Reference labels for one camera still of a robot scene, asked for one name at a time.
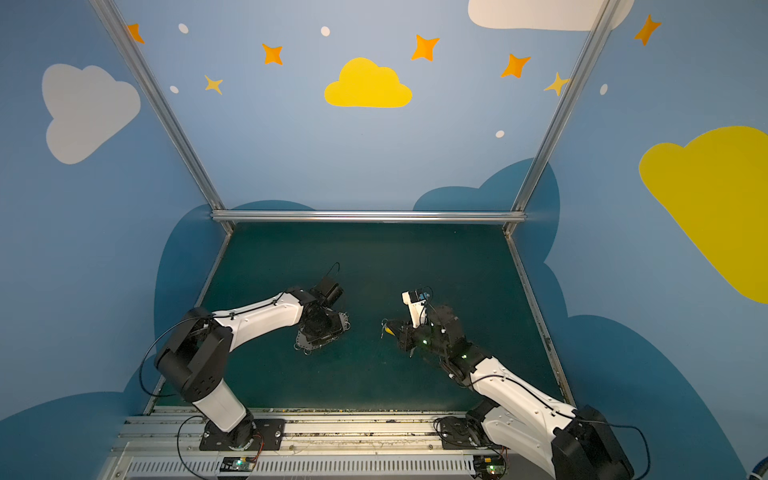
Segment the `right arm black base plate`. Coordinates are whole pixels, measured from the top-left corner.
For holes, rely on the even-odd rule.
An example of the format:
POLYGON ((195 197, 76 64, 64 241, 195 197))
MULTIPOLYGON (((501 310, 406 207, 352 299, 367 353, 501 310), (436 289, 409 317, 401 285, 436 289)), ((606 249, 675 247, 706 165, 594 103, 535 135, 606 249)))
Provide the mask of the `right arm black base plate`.
POLYGON ((433 429, 447 450, 505 450, 501 444, 492 442, 482 425, 472 418, 439 417, 433 421, 433 429))

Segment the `grey ring-shaped metal plate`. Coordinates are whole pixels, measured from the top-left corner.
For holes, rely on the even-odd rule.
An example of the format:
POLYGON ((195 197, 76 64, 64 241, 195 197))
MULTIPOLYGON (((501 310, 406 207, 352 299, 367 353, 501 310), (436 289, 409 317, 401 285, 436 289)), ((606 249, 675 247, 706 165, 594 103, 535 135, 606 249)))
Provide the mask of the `grey ring-shaped metal plate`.
POLYGON ((344 312, 321 309, 302 316, 294 349, 309 355, 337 340, 350 329, 349 317, 344 312))

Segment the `yellow key tag with ring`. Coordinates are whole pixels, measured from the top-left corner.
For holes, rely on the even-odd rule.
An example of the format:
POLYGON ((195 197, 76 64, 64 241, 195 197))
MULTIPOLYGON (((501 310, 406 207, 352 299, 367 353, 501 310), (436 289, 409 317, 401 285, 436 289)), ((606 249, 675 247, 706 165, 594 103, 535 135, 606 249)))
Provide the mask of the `yellow key tag with ring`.
POLYGON ((381 336, 384 336, 384 334, 388 334, 393 337, 396 337, 398 335, 397 329, 398 329, 398 325, 396 322, 390 321, 390 320, 384 320, 382 322, 381 336))

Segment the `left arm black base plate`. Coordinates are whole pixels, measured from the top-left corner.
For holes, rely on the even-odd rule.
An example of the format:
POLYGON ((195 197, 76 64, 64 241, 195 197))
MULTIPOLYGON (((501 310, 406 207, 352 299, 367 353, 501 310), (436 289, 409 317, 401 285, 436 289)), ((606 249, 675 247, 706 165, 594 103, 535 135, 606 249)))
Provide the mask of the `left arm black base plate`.
POLYGON ((231 431, 221 430, 209 420, 199 444, 201 451, 277 451, 286 422, 283 419, 254 419, 246 416, 231 431))

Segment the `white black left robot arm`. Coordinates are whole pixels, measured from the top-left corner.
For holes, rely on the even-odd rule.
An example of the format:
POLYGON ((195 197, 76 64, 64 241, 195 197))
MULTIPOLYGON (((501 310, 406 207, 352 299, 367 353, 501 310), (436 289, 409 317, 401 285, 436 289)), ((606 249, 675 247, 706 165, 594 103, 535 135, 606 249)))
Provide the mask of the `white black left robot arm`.
POLYGON ((305 353, 337 340, 349 327, 348 315, 334 309, 342 296, 329 277, 305 290, 287 289, 266 300, 230 310, 188 311, 158 349, 155 368, 183 400, 208 419, 215 433, 250 435, 252 415, 224 380, 229 355, 272 331, 298 328, 295 348, 305 353))

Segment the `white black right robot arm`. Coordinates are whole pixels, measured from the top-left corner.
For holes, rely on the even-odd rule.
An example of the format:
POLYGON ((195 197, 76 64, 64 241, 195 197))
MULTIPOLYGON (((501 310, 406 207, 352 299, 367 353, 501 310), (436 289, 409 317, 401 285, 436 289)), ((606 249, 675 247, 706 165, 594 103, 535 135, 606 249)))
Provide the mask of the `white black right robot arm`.
POLYGON ((632 479, 634 468, 598 410, 557 400, 507 369, 467 340, 448 306, 413 307, 411 320, 385 320, 383 331, 403 351, 421 348, 438 357, 460 386, 485 400, 466 414, 466 438, 505 447, 552 479, 632 479))

